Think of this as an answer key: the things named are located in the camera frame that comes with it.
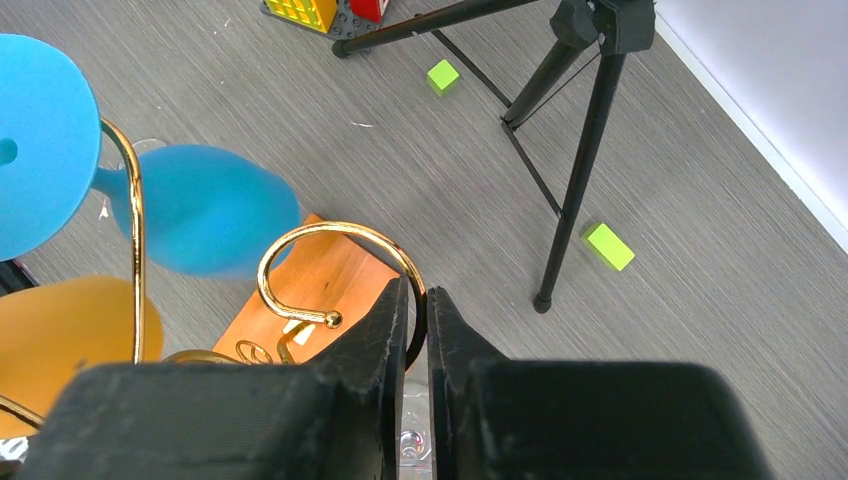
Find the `small green toy cube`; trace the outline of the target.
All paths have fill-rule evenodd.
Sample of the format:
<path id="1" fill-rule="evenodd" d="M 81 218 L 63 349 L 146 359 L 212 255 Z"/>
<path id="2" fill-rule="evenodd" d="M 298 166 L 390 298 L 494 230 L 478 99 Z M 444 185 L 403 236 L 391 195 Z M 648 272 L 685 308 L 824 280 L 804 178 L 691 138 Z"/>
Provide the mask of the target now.
<path id="1" fill-rule="evenodd" d="M 444 96 L 459 79 L 459 72 L 447 59 L 440 60 L 427 72 L 427 83 L 438 96 Z"/>

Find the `red toy block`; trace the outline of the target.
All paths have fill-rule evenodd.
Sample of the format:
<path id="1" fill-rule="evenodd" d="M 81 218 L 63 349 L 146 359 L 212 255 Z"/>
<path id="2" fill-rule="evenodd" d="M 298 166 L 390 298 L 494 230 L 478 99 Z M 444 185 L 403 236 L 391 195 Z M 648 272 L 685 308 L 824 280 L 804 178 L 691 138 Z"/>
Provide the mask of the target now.
<path id="1" fill-rule="evenodd" d="M 350 8 L 357 17 L 381 23 L 389 0 L 350 0 Z"/>

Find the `tall clear flute glass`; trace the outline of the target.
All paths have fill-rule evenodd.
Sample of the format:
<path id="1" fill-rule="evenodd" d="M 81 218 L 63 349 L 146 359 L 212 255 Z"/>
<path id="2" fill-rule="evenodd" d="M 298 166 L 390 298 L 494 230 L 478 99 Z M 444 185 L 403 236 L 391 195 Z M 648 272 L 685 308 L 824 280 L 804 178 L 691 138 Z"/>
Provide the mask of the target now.
<path id="1" fill-rule="evenodd" d="M 433 478 L 433 446 L 427 365 L 419 359 L 407 372 L 398 434 L 398 478 Z"/>

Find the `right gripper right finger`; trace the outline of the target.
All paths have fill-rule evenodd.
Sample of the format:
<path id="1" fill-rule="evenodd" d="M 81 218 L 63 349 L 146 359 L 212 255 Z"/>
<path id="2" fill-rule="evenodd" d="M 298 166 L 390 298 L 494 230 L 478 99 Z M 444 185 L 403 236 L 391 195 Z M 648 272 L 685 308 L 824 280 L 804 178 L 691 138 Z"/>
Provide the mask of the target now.
<path id="1" fill-rule="evenodd" d="M 689 362 L 517 360 L 427 299 L 438 479 L 769 479 L 733 390 Z"/>

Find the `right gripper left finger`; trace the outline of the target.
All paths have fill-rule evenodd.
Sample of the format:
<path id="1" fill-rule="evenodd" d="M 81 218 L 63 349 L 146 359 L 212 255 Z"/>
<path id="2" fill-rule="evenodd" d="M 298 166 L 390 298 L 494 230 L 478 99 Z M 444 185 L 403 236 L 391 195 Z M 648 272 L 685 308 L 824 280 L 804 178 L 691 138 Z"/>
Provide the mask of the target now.
<path id="1" fill-rule="evenodd" d="M 299 365 L 112 364 L 73 380 L 20 479 L 393 479 L 408 286 Z"/>

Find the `orange plastic goblet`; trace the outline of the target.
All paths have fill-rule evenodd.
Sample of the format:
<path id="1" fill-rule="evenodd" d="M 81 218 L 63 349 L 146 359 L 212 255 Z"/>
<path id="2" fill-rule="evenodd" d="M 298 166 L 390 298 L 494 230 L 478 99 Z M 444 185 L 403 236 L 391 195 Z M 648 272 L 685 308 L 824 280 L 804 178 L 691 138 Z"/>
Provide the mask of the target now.
<path id="1" fill-rule="evenodd" d="M 1 394 L 44 417 L 79 371 L 130 362 L 133 284 L 94 275 L 1 297 Z"/>

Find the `yellow toy block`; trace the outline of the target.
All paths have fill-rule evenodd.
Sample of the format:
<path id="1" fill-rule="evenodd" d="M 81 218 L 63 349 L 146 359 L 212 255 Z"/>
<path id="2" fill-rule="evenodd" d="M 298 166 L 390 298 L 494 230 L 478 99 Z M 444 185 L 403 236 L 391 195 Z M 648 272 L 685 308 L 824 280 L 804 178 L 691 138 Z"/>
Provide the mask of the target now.
<path id="1" fill-rule="evenodd" d="M 263 0 L 263 12 L 307 29 L 327 33 L 338 11 L 336 0 Z"/>

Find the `light green toy block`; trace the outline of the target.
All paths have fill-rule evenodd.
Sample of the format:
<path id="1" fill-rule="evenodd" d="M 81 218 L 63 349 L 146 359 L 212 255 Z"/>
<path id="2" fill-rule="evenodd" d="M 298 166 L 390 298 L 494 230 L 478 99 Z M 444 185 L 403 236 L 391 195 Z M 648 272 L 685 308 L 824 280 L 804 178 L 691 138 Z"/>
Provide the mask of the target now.
<path id="1" fill-rule="evenodd" d="M 623 271 L 635 259 L 631 248 L 606 223 L 589 227 L 581 240 L 612 270 Z"/>

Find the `gold wine glass rack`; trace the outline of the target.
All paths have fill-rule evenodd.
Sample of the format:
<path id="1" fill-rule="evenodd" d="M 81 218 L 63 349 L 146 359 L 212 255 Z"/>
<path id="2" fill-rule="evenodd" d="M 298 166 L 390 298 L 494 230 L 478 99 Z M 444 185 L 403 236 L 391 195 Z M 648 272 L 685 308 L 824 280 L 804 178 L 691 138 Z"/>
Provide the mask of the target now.
<path id="1" fill-rule="evenodd" d="M 111 122 L 102 131 L 127 166 L 131 209 L 134 348 L 132 363 L 161 356 L 161 321 L 146 298 L 142 178 L 138 157 Z M 256 269 L 257 289 L 212 351 L 186 350 L 178 363 L 301 363 L 326 351 L 376 302 L 385 286 L 406 276 L 417 301 L 421 275 L 393 241 L 368 227 L 310 217 L 277 240 Z M 34 434 L 44 417 L 1 394 L 3 438 Z"/>

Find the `blue plastic goblet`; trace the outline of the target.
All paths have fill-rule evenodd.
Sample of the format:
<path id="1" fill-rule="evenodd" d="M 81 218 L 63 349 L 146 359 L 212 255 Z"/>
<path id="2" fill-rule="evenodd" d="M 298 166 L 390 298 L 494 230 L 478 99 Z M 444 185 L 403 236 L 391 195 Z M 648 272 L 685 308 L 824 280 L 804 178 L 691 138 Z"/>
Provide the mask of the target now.
<path id="1" fill-rule="evenodd" d="M 43 41 L 3 34 L 3 259 L 46 243 L 91 190 L 109 198 L 117 226 L 130 234 L 127 174 L 100 166 L 101 147 L 101 115 L 79 67 Z M 288 183 L 228 150 L 167 145 L 139 163 L 147 255 L 171 271 L 250 279 L 270 245 L 301 223 Z"/>

